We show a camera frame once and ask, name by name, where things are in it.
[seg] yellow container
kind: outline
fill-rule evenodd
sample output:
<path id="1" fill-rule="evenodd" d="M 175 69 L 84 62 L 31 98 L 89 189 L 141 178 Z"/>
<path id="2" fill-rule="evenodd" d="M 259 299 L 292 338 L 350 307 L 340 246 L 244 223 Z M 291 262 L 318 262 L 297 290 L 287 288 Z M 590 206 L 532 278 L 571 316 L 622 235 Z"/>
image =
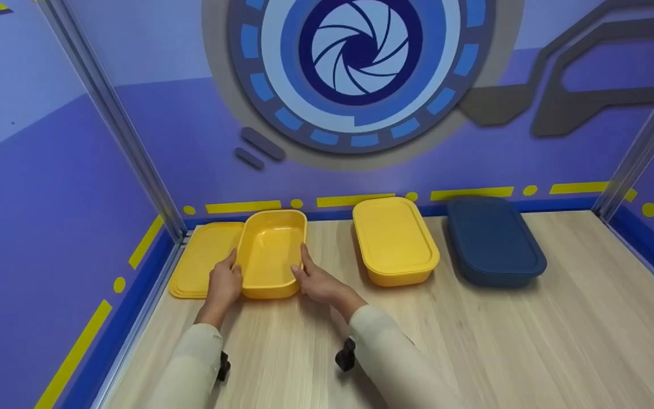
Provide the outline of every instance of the yellow container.
<path id="1" fill-rule="evenodd" d="M 287 298 L 299 290 L 289 266 L 301 265 L 299 246 L 307 238 L 307 217 L 299 210 L 267 210 L 249 217 L 236 262 L 248 298 Z"/>
<path id="2" fill-rule="evenodd" d="M 238 246 L 244 223 L 209 223 L 198 226 L 168 282 L 176 298 L 205 298 L 208 273 Z"/>
<path id="3" fill-rule="evenodd" d="M 366 200 L 355 205 L 353 219 L 368 276 L 375 284 L 394 287 L 423 282 L 438 266 L 438 247 L 410 200 Z"/>

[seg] container lid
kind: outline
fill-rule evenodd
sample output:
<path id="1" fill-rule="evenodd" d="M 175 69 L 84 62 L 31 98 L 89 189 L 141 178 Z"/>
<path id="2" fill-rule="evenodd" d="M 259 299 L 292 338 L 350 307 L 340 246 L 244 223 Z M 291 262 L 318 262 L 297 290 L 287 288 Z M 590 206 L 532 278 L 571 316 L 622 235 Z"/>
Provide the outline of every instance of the container lid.
<path id="1" fill-rule="evenodd" d="M 373 272 L 411 274 L 438 266 L 438 247 L 418 207 L 410 200 L 366 200 L 355 206 L 353 219 L 363 261 Z"/>
<path id="2" fill-rule="evenodd" d="M 447 203 L 456 251 L 472 269 L 488 274 L 535 276 L 547 259 L 511 202 L 496 197 L 457 197 Z"/>
<path id="3" fill-rule="evenodd" d="M 173 271 L 169 290 L 178 298 L 204 298 L 208 274 L 238 245 L 243 223 L 209 223 L 199 226 Z"/>

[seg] black clamp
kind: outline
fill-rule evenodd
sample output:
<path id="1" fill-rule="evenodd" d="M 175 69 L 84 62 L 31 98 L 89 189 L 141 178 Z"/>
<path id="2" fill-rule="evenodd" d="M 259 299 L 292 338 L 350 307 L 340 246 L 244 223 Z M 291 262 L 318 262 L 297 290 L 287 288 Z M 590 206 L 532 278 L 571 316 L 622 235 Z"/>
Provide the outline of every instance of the black clamp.
<path id="1" fill-rule="evenodd" d="M 347 372 L 355 367 L 355 340 L 350 337 L 345 340 L 342 351 L 337 352 L 334 362 L 337 362 L 337 366 L 342 369 L 342 372 Z"/>
<path id="2" fill-rule="evenodd" d="M 219 373 L 216 375 L 216 379 L 223 382 L 226 381 L 226 375 L 229 374 L 231 370 L 231 362 L 229 362 L 229 356 L 226 352 L 221 351 L 221 367 L 219 368 Z"/>

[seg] wooden surface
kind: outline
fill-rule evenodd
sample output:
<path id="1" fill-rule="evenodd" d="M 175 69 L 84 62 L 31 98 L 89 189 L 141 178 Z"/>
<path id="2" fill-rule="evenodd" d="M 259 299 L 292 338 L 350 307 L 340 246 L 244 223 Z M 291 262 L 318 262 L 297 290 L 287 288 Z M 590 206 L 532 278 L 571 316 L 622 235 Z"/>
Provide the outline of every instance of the wooden surface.
<path id="1" fill-rule="evenodd" d="M 522 290 L 459 279 L 446 218 L 426 218 L 441 263 L 411 287 L 368 280 L 351 220 L 310 222 L 307 244 L 315 262 L 395 318 L 467 407 L 654 408 L 654 276 L 591 212 L 524 217 L 548 269 Z M 162 296 L 109 407 L 143 407 L 201 304 Z M 384 407 L 364 373 L 336 368 L 335 317 L 299 296 L 238 305 L 223 328 L 233 367 L 209 406 Z"/>

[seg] white sleeve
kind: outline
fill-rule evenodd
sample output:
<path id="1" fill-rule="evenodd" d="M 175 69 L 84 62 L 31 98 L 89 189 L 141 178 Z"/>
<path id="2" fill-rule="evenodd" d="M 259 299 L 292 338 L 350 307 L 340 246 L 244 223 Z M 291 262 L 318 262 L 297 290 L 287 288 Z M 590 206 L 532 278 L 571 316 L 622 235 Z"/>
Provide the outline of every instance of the white sleeve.
<path id="1" fill-rule="evenodd" d="M 163 371 L 148 409 L 203 409 L 221 367 L 223 338 L 208 324 L 195 324 L 181 337 Z"/>
<path id="2" fill-rule="evenodd" d="M 390 407 L 463 407 L 425 355 L 379 308 L 358 309 L 350 319 L 350 332 L 360 366 Z"/>

